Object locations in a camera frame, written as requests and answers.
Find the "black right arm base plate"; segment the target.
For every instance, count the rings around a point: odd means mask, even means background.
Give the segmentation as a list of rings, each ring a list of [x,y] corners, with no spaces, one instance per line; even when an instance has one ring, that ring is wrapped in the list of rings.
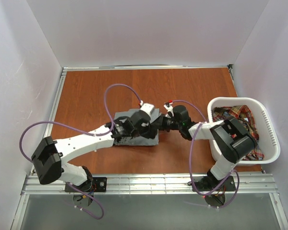
[[[220,184],[221,180],[215,181],[208,176],[194,176],[193,182],[199,192],[209,192],[213,190],[215,187],[217,187]],[[224,190],[224,189],[225,191],[230,191],[230,192],[234,192],[236,190],[236,185],[235,185],[233,176],[229,176],[221,184],[221,186],[216,189],[216,191]]]

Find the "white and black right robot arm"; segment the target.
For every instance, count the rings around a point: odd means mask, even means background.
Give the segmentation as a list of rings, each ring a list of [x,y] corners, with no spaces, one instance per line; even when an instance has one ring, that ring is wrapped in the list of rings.
[[[190,140],[213,140],[216,142],[221,156],[208,170],[207,175],[199,181],[191,177],[189,182],[195,192],[207,191],[211,193],[222,187],[231,176],[236,165],[257,147],[255,138],[247,131],[238,119],[230,116],[218,122],[194,122],[188,110],[183,105],[172,107],[168,105],[168,113],[161,114],[152,127],[158,131],[177,130],[180,135]]]

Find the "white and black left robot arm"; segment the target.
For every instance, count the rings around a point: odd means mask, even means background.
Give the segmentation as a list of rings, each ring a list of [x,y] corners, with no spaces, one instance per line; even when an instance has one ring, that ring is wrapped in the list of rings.
[[[159,138],[152,123],[160,115],[159,109],[148,113],[131,109],[121,112],[113,124],[90,132],[57,140],[51,136],[43,138],[31,157],[39,183],[47,185],[59,180],[84,190],[92,183],[92,174],[85,166],[70,164],[72,159],[114,146],[155,146]]]

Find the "grey long sleeve shirt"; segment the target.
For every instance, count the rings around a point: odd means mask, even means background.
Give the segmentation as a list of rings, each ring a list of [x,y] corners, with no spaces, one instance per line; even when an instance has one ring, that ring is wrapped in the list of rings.
[[[139,111],[139,109],[129,109],[125,112],[116,112],[114,119],[118,119],[123,116],[131,117],[135,112]],[[157,131],[156,136],[151,138],[144,138],[141,136],[138,137],[126,137],[122,138],[121,140],[115,140],[114,145],[116,146],[156,146],[159,144],[159,132]]]

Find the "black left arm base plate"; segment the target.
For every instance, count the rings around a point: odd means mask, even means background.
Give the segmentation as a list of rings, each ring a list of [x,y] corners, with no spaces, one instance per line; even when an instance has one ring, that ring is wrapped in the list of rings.
[[[93,177],[92,180],[84,182],[80,186],[73,185],[73,187],[85,192],[105,192],[107,189],[107,178],[106,177]]]

